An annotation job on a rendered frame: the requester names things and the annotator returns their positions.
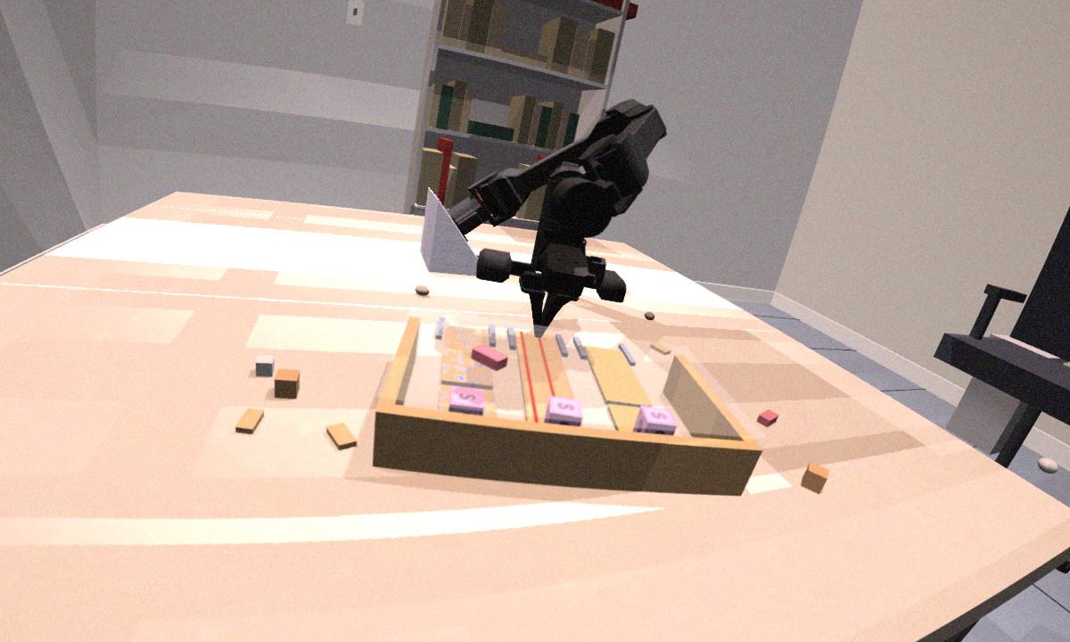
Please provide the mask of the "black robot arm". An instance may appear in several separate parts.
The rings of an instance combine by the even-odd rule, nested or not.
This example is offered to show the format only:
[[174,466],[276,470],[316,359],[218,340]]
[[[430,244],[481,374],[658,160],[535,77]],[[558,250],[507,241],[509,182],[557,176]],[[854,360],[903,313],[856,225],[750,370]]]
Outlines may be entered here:
[[[467,187],[472,194],[469,198],[449,210],[444,208],[465,236],[483,221],[495,227],[510,219],[532,190],[547,185],[540,216],[560,221],[569,235],[600,235],[612,217],[625,214],[644,192],[649,175],[646,157],[664,138],[666,129],[656,107],[626,100],[609,107],[595,129],[579,141],[526,169],[484,177]],[[584,175],[580,166],[587,171]],[[584,287],[603,285],[607,261],[587,255],[587,239],[583,245],[559,245],[556,240],[546,239],[536,271],[538,262],[542,264],[540,287],[548,293],[579,299]]]

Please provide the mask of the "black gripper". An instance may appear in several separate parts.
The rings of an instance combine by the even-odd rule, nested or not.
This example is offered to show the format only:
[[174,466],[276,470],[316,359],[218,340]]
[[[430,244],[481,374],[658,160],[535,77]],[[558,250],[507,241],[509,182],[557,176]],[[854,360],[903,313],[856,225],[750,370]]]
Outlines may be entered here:
[[[540,273],[536,272],[535,269],[540,245],[546,242],[546,239],[556,240],[559,245],[583,245],[585,236],[569,235],[560,221],[540,216],[538,235],[536,235],[534,248],[532,248],[531,263],[513,260],[510,251],[491,251],[483,248],[479,251],[477,264],[475,264],[475,279],[504,282],[509,279],[510,274],[519,276],[522,292],[530,295],[532,324],[550,326],[553,317],[564,305],[569,301],[579,301],[579,299],[561,295],[561,293],[547,293],[546,297],[546,290],[540,287]],[[610,271],[607,268],[605,269],[603,285],[588,289],[596,289],[597,296],[601,300],[613,301],[613,303],[623,303],[626,295],[626,282],[621,279],[616,271]],[[546,305],[542,308],[544,299],[546,299]]]

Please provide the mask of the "tan flat block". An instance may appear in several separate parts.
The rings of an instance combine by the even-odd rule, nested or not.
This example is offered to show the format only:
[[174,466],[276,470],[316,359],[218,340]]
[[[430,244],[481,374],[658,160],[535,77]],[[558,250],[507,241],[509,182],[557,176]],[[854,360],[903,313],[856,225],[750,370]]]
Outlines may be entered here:
[[355,448],[358,444],[358,440],[350,433],[349,428],[343,423],[326,426],[326,433],[338,450]]

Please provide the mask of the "brown open wooden tray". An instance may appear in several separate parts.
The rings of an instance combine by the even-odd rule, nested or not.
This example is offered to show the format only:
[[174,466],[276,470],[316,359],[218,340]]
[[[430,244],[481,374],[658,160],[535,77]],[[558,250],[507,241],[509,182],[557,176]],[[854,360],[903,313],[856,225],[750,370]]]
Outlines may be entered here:
[[412,306],[374,407],[372,467],[580,489],[742,496],[768,439],[686,346]]

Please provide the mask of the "orange flat block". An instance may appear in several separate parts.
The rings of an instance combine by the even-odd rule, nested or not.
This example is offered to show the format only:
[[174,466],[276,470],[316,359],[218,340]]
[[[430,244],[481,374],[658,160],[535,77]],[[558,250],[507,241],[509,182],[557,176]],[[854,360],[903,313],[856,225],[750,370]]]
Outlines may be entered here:
[[236,423],[236,433],[254,434],[262,418],[265,418],[265,410],[247,407],[244,416]]

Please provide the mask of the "orange cube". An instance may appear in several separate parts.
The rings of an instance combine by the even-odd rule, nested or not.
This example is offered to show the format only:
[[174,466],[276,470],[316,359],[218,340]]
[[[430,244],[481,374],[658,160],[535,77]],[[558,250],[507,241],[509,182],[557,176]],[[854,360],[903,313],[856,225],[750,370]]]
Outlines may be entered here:
[[811,490],[819,495],[827,482],[828,471],[829,470],[826,470],[824,467],[810,462],[807,467],[807,471],[805,471],[802,475],[802,488]]
[[301,389],[300,370],[277,369],[275,399],[296,399]]

